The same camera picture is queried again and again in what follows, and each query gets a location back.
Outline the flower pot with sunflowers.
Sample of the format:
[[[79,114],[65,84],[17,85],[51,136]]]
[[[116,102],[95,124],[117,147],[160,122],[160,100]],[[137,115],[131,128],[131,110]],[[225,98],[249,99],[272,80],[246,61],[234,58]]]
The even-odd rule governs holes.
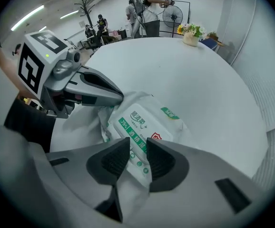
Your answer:
[[[177,33],[183,35],[183,43],[189,46],[197,47],[200,39],[206,35],[206,30],[197,24],[180,24]]]

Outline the black metal frame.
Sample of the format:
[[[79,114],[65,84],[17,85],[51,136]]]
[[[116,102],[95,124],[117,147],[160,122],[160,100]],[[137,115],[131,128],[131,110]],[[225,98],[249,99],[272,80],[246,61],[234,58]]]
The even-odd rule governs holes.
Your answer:
[[[183,13],[183,20],[181,24],[188,24],[190,20],[190,5],[191,3],[189,1],[181,1],[181,0],[176,0],[175,1],[175,6],[179,7]],[[159,13],[159,18],[160,18],[160,30],[159,34],[161,37],[168,37],[172,38],[172,28],[167,27],[164,22],[163,22],[163,11]],[[177,33],[177,28],[174,29],[174,38],[179,38],[182,35]]]

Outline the black coat rack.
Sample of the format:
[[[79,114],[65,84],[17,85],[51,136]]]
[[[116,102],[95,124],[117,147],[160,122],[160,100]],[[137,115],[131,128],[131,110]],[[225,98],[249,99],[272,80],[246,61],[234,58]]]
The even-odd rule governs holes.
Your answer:
[[[93,28],[93,23],[92,23],[91,18],[89,16],[89,12],[91,11],[91,9],[87,8],[87,2],[88,1],[89,0],[81,0],[81,3],[75,3],[75,5],[78,5],[83,10],[84,16],[87,17],[88,22],[89,22],[89,27],[91,29],[91,32],[92,32],[93,36],[94,36],[93,38],[94,38],[94,40],[96,42],[96,45],[98,47],[99,46],[99,42],[98,42],[97,34],[96,34],[96,32],[95,32],[95,30]]]

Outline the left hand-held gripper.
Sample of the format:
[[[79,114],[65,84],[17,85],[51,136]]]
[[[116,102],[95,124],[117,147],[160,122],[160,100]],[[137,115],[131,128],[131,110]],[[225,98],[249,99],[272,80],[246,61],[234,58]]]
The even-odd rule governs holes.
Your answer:
[[[24,36],[17,72],[41,106],[57,118],[67,119],[74,109],[66,104],[64,91],[76,72],[83,83],[124,97],[103,73],[82,66],[79,49],[50,30]]]

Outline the black standing fan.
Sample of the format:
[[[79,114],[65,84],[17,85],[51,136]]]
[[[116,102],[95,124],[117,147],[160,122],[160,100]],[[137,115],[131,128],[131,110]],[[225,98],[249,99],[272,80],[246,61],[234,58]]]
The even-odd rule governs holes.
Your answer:
[[[182,20],[183,20],[183,13],[181,9],[175,5],[173,6],[168,6],[165,8],[163,11],[163,22],[164,24],[172,28],[172,37],[174,37],[174,29],[177,28],[179,25],[181,25]]]

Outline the ceiling light strip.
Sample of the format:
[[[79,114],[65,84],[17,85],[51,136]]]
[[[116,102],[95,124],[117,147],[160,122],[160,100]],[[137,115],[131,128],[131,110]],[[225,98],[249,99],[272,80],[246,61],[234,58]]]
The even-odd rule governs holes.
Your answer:
[[[11,28],[11,31],[15,31],[22,23],[24,23],[26,20],[28,20],[30,17],[32,17],[33,15],[35,15],[36,13],[41,11],[42,9],[44,9],[44,5],[41,5],[41,6],[37,7],[36,9],[34,9],[33,11],[31,11],[30,13],[25,15],[15,25],[13,25],[13,27]]]
[[[79,10],[70,12],[70,13],[68,13],[68,14],[66,14],[66,15],[61,16],[60,19],[64,19],[64,18],[67,18],[67,17],[69,17],[69,16],[75,15],[75,14],[77,14],[78,12],[79,12]]]

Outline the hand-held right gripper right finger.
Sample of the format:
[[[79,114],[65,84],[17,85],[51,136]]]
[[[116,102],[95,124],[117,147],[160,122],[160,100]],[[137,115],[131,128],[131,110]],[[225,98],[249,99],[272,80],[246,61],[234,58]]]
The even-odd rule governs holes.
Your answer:
[[[147,159],[147,228],[240,228],[266,206],[266,192],[209,152],[149,138]]]

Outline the white alcohol wipes pack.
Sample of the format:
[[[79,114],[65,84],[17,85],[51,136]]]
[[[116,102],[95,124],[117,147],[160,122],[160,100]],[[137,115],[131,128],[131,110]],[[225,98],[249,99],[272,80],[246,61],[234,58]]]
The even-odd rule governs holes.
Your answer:
[[[98,112],[104,142],[130,138],[129,161],[118,187],[123,221],[129,223],[149,197],[152,171],[147,160],[148,138],[195,147],[185,123],[154,96],[128,92],[117,106]]]

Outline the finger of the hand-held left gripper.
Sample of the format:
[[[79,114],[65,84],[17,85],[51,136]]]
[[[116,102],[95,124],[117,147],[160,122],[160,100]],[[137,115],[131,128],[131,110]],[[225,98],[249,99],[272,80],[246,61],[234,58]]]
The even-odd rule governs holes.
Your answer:
[[[79,81],[76,85],[68,83],[64,91],[74,95],[84,106],[115,106],[119,105],[124,96],[115,89]]]

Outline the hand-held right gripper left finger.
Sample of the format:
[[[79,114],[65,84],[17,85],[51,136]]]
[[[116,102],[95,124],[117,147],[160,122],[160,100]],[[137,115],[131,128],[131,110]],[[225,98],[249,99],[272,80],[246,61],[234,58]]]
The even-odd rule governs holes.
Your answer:
[[[46,155],[53,170],[69,190],[99,213],[123,221],[117,181],[129,161],[130,139]]]

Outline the blue chair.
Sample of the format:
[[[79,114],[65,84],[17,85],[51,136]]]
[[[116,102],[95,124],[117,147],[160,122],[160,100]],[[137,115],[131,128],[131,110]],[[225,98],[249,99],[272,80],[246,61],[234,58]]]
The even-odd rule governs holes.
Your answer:
[[[212,38],[203,39],[203,40],[200,41],[200,43],[207,46],[208,48],[210,48],[213,51],[215,51],[215,49],[218,46],[218,43]]]

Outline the person's left forearm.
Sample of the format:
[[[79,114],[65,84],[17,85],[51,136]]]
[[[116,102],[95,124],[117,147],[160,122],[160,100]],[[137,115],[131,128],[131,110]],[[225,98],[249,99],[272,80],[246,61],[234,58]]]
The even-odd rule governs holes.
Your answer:
[[[7,58],[0,47],[0,68],[7,78],[14,84],[19,90],[19,95],[25,98],[36,99],[36,97],[26,88],[26,86],[20,81],[14,62]]]

